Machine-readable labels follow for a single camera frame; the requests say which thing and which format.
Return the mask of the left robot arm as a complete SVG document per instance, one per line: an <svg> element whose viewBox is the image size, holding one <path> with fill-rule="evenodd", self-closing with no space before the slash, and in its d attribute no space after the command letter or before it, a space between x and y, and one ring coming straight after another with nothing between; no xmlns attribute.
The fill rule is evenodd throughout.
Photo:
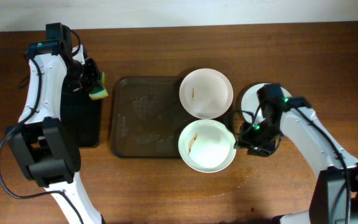
<svg viewBox="0 0 358 224"><path fill-rule="evenodd" d="M47 24L46 39L29 45L29 89L18 123L0 143L8 144L23 175L51 195L69 223L104 223L91 203L80 177L80 148L61 118L62 95L83 124L78 107L108 96L105 74L88 58L82 44L74 47L76 32L61 23Z"/></svg>

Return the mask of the light blue plate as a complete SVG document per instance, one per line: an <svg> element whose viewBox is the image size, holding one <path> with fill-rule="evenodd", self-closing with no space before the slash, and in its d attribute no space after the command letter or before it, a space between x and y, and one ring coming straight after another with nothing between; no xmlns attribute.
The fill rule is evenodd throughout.
<svg viewBox="0 0 358 224"><path fill-rule="evenodd" d="M280 130L282 123L290 123L298 119L296 113L285 111L285 100L291 94L279 83L261 83L250 87L241 99L241 111L244 119L251 123L252 130L261 132L263 129Z"/></svg>

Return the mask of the white plate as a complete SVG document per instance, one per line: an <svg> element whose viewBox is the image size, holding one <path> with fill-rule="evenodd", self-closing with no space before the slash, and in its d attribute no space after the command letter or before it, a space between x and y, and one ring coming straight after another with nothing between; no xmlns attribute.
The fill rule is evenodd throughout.
<svg viewBox="0 0 358 224"><path fill-rule="evenodd" d="M214 173L232 163L236 156L235 142L234 135L219 121L199 119L180 133L178 151L192 169Z"/></svg>
<svg viewBox="0 0 358 224"><path fill-rule="evenodd" d="M181 82L179 98L184 109L199 119L222 116L232 105L231 82L221 72L201 68L190 72Z"/></svg>

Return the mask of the green yellow sponge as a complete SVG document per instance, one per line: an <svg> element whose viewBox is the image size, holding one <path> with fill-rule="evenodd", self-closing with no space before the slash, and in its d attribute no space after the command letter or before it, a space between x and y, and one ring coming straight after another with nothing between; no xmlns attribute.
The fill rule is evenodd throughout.
<svg viewBox="0 0 358 224"><path fill-rule="evenodd" d="M100 100L108 96L108 92L104 84L105 84L105 73L101 72L100 77L97 79L94 88L89 92L89 97L92 100Z"/></svg>

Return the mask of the white plate top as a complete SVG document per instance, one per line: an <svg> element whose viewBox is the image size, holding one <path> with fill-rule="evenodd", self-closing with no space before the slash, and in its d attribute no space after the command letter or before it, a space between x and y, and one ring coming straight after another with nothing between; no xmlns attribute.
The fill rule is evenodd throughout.
<svg viewBox="0 0 358 224"><path fill-rule="evenodd" d="M199 119L222 116L232 105L231 82L221 72L201 68L190 72L181 82L179 98L184 109Z"/></svg>

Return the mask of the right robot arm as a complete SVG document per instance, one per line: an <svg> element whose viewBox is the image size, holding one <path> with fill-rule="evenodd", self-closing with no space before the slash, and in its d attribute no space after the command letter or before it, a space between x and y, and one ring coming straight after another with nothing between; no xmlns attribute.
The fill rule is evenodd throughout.
<svg viewBox="0 0 358 224"><path fill-rule="evenodd" d="M241 99L246 120L237 148L268 157L288 138L318 180L308 210L280 215L274 223L358 223L358 159L321 124L304 97L292 97L278 83L250 87Z"/></svg>

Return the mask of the white plate bottom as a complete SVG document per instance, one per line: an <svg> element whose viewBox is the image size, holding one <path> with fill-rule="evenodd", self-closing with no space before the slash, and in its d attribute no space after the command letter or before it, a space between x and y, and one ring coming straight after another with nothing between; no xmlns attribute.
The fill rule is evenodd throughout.
<svg viewBox="0 0 358 224"><path fill-rule="evenodd" d="M178 151L192 169L214 173L232 163L236 156L235 142L234 135L219 121L199 119L180 133Z"/></svg>

